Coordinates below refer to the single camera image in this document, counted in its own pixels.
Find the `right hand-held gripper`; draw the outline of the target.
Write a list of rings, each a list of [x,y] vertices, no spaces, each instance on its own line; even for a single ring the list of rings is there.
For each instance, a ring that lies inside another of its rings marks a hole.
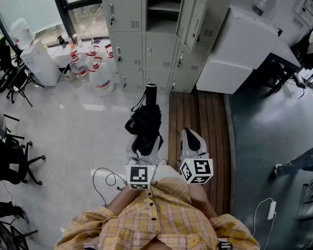
[[[206,142],[190,128],[182,130],[179,158],[179,173],[187,184],[205,184],[212,178],[213,159],[209,158]]]

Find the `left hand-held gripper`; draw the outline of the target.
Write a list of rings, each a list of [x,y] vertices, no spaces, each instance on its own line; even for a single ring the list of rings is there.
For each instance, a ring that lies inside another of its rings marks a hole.
[[[147,190],[151,186],[159,163],[158,151],[160,147],[161,136],[157,136],[152,151],[147,156],[138,154],[138,152],[133,149],[136,138],[137,136],[133,135],[128,145],[126,146],[126,182],[131,189]]]

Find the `black umbrella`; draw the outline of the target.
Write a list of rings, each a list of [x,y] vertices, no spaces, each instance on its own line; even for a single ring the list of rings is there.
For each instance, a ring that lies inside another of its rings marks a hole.
[[[131,109],[133,113],[125,124],[125,129],[136,138],[133,142],[133,151],[143,156],[152,153],[157,139],[160,139],[158,148],[163,144],[159,133],[161,125],[161,110],[157,104],[157,85],[148,83],[146,90],[136,106]]]

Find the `grey metal locker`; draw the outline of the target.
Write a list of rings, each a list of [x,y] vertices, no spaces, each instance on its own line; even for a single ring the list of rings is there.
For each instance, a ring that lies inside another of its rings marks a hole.
[[[193,90],[231,0],[102,0],[126,92]]]

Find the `person's left forearm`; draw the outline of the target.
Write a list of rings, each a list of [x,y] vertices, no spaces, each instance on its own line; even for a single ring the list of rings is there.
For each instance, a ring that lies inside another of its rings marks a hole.
[[[115,215],[119,215],[130,203],[132,203],[139,191],[126,186],[108,205],[107,209]]]

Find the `white trousers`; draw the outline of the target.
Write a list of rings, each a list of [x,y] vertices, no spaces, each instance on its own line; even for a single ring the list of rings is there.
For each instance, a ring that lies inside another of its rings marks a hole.
[[[169,166],[166,160],[162,160],[159,162],[156,167],[154,182],[160,181],[164,178],[178,178],[184,180],[184,177],[179,174],[173,167]]]

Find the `yellow plaid shirt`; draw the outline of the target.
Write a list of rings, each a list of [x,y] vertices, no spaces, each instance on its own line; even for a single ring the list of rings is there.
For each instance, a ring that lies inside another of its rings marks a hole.
[[[227,238],[233,250],[260,250],[247,227],[229,214],[207,219],[191,204],[188,184],[164,178],[139,193],[118,216],[107,207],[76,216],[55,250],[219,250]]]

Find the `brown wooden slat mat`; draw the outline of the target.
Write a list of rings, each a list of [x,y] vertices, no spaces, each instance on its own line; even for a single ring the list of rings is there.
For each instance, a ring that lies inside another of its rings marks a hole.
[[[171,92],[169,96],[168,163],[179,168],[180,133],[188,127],[205,140],[213,159],[214,175],[204,189],[217,214],[234,214],[234,163],[230,139],[233,135],[230,111],[225,96],[196,91],[192,94]]]

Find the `large white box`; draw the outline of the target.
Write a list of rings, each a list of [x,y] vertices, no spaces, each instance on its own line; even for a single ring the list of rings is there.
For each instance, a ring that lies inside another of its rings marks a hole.
[[[234,94],[275,48],[273,27],[229,9],[212,51],[197,80],[199,91]]]

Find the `black office chair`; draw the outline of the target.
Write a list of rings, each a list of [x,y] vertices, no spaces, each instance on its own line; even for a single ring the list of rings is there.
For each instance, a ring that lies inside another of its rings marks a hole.
[[[33,143],[29,141],[25,147],[22,147],[15,141],[0,139],[0,181],[8,181],[14,185],[26,184],[28,182],[26,175],[29,175],[35,184],[42,185],[42,181],[34,177],[30,165],[40,159],[45,160],[46,156],[42,155],[29,160],[29,147],[32,145]]]

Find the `black metal stand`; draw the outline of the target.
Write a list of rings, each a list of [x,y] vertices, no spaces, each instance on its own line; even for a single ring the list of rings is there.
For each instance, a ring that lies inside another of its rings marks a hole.
[[[22,218],[26,224],[29,224],[24,208],[15,206],[12,202],[0,202],[0,250],[29,250],[26,238],[37,233],[38,230],[21,233],[13,226],[13,221],[10,223],[1,221],[1,218],[8,216],[14,216],[14,220]]]

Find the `white table black legs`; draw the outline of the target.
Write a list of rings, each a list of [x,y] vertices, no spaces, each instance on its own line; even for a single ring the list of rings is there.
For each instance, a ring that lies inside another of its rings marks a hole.
[[[270,90],[266,93],[265,97],[269,97],[278,92],[295,73],[298,73],[301,65],[290,47],[278,39],[276,46],[260,65],[259,69],[265,75],[276,80],[274,85],[268,85]]]

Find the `white water dispenser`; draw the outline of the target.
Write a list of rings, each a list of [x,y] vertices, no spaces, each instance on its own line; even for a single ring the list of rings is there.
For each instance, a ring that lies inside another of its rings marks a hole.
[[[20,58],[43,86],[57,85],[61,72],[40,40],[34,40]]]

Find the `black hanging clothes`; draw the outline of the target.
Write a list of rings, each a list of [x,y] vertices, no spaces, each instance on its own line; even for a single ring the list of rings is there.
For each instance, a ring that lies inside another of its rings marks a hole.
[[[291,51],[306,70],[313,69],[313,28],[291,47]]]

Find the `clear dispenser water barrel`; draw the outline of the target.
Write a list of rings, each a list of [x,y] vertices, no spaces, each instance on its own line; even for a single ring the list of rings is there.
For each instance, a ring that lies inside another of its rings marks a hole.
[[[20,50],[32,45],[35,34],[31,31],[24,18],[17,19],[10,27],[9,35]]]

